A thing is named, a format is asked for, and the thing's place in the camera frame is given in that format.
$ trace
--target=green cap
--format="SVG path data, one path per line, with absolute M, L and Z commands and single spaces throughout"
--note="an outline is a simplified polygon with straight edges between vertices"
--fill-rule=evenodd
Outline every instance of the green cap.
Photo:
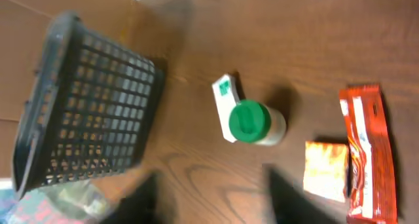
M 253 143 L 268 134 L 270 115 L 264 105 L 253 100 L 242 100 L 231 111 L 228 125 L 237 140 Z

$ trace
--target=beige square package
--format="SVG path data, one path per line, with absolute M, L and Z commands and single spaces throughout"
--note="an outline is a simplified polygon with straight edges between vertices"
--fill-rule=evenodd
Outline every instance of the beige square package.
M 347 145 L 307 141 L 304 190 L 345 202 L 348 155 Z

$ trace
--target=basket mesh side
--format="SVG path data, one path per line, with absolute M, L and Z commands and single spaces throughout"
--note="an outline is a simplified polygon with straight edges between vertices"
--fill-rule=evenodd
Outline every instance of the basket mesh side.
M 132 164 L 154 65 L 86 32 L 43 185 L 119 174 Z

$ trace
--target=candy bar wrapper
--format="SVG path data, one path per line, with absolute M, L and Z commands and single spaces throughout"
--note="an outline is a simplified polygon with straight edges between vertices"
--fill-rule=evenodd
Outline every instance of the candy bar wrapper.
M 348 156 L 347 145 L 307 141 L 303 189 L 345 202 Z
M 347 222 L 397 223 L 392 150 L 378 85 L 341 90 L 352 158 Z

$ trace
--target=black plastic basket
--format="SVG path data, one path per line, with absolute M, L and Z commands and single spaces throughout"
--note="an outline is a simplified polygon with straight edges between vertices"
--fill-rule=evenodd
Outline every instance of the black plastic basket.
M 150 60 L 86 29 L 71 12 L 59 16 L 20 119 L 12 165 L 17 196 L 137 163 L 163 85 Z

